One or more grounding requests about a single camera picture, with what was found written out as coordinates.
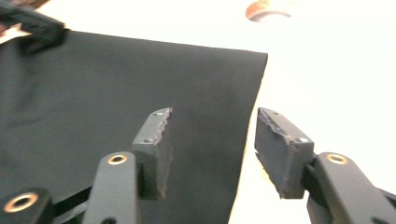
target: black cloth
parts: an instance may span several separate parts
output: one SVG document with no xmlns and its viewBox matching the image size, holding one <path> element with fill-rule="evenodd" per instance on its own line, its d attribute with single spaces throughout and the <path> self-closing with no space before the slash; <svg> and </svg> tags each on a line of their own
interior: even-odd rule
<svg viewBox="0 0 396 224">
<path fill-rule="evenodd" d="M 102 157 L 173 107 L 167 198 L 142 203 L 143 223 L 227 223 L 266 54 L 69 31 L 29 55 L 24 38 L 0 45 L 0 197 L 88 188 Z"/>
</svg>

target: black plastic part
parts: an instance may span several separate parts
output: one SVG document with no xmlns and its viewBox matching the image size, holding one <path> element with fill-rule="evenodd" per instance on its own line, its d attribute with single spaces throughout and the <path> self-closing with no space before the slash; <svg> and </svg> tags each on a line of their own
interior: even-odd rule
<svg viewBox="0 0 396 224">
<path fill-rule="evenodd" d="M 22 189 L 1 199 L 0 206 L 2 224 L 50 224 L 54 217 L 46 189 Z"/>
<path fill-rule="evenodd" d="M 396 223 L 396 211 L 384 193 L 372 185 L 353 160 L 345 156 L 339 160 L 339 156 L 321 153 L 312 171 L 332 213 L 332 223 Z"/>
<path fill-rule="evenodd" d="M 172 163 L 170 118 L 172 108 L 151 113 L 136 138 L 132 152 L 143 178 L 140 196 L 146 200 L 165 198 Z"/>
<path fill-rule="evenodd" d="M 134 154 L 116 152 L 103 157 L 82 223 L 140 223 L 136 182 Z"/>
<path fill-rule="evenodd" d="M 21 29 L 30 33 L 21 49 L 35 53 L 64 42 L 64 24 L 53 18 L 39 14 L 28 7 L 17 7 L 0 0 L 0 22 L 5 26 L 21 23 Z"/>
<path fill-rule="evenodd" d="M 312 224 L 332 224 L 332 213 L 329 208 L 317 203 L 311 195 L 309 195 L 306 208 Z"/>
<path fill-rule="evenodd" d="M 304 165 L 312 162 L 314 142 L 281 114 L 259 108 L 255 148 L 281 198 L 302 199 Z"/>
<path fill-rule="evenodd" d="M 327 205 L 323 190 L 316 178 L 314 168 L 315 161 L 316 159 L 314 159 L 314 162 L 312 164 L 305 165 L 303 179 L 301 182 L 305 189 L 309 191 L 309 198 L 312 201 L 315 201 L 315 203 L 319 204 L 320 206 L 329 209 L 329 205 Z"/>
</svg>

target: white surface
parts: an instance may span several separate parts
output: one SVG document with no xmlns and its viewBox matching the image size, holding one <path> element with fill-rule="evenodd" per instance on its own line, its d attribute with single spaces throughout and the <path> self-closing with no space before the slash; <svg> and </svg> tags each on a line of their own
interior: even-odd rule
<svg viewBox="0 0 396 224">
<path fill-rule="evenodd" d="M 297 1 L 285 24 L 246 20 L 247 0 L 104 2 L 51 0 L 41 11 L 77 31 L 269 52 L 256 106 L 282 113 L 317 153 L 347 155 L 396 193 L 392 1 Z M 252 117 L 230 223 L 309 223 L 305 201 L 279 200 L 255 159 L 256 109 Z"/>
</svg>

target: screw hole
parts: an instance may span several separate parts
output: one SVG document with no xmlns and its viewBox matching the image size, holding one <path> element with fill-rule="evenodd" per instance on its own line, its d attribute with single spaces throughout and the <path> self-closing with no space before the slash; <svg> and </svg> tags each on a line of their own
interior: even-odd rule
<svg viewBox="0 0 396 224">
<path fill-rule="evenodd" d="M 114 217 L 108 217 L 102 221 L 102 224 L 116 224 L 117 220 Z"/>
<path fill-rule="evenodd" d="M 6 206 L 4 211 L 7 213 L 14 213 L 22 211 L 30 206 L 32 206 L 38 199 L 35 193 L 25 193 L 11 199 Z"/>
<path fill-rule="evenodd" d="M 111 165 L 118 165 L 125 162 L 128 158 L 124 155 L 116 155 L 108 159 L 108 163 Z"/>
<path fill-rule="evenodd" d="M 337 154 L 327 155 L 327 160 L 336 164 L 341 164 L 341 165 L 347 164 L 347 158 Z"/>
</svg>

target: white table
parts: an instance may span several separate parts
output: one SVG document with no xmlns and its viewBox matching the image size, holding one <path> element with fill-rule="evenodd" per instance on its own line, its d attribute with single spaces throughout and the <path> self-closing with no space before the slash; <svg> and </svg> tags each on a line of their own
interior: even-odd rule
<svg viewBox="0 0 396 224">
<path fill-rule="evenodd" d="M 269 52 L 256 107 L 282 113 L 317 153 L 347 155 L 377 187 L 396 193 L 393 3 L 296 2 L 284 24 L 248 21 L 248 0 L 51 0 L 40 11 L 76 31 Z M 306 197 L 279 200 L 254 155 L 256 113 L 229 223 L 310 223 Z"/>
</svg>

